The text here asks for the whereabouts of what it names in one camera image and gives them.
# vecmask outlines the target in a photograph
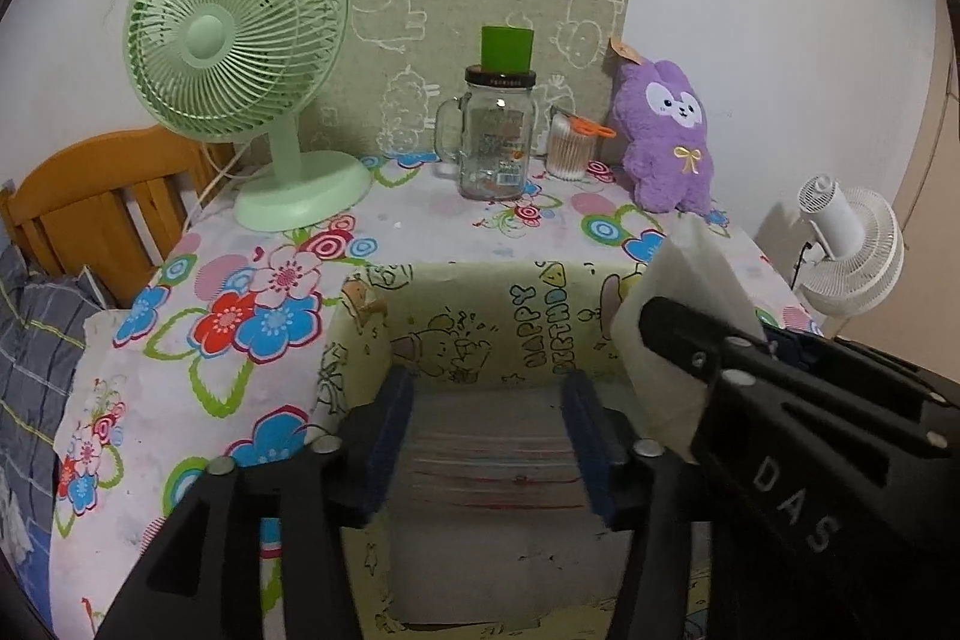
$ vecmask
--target black lid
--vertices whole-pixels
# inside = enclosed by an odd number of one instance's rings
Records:
[[[483,71],[480,64],[467,66],[464,70],[467,85],[481,85],[484,88],[531,88],[536,85],[535,71],[518,71],[513,74],[500,74],[496,71]]]

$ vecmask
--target cotton swab container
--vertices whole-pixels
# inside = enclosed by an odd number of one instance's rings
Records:
[[[546,170],[560,180],[581,180],[587,175],[587,164],[593,157],[597,137],[613,138],[612,128],[568,115],[551,108],[550,135],[546,143]]]

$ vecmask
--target fan base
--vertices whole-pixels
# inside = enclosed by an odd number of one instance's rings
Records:
[[[319,223],[357,204],[370,190],[370,171],[337,150],[301,153],[302,177],[286,185],[270,173],[246,183],[233,214],[251,231],[289,231]]]

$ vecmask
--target glass handle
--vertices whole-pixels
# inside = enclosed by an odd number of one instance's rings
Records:
[[[440,161],[459,164],[461,140],[464,134],[464,114],[461,107],[469,100],[469,93],[460,98],[448,98],[437,107],[437,122],[433,129],[433,148]],[[455,140],[454,146],[448,142]]]

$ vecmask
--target green cup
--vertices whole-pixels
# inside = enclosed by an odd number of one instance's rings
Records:
[[[526,73],[533,49],[531,28],[484,25],[480,31],[480,68],[498,74]]]

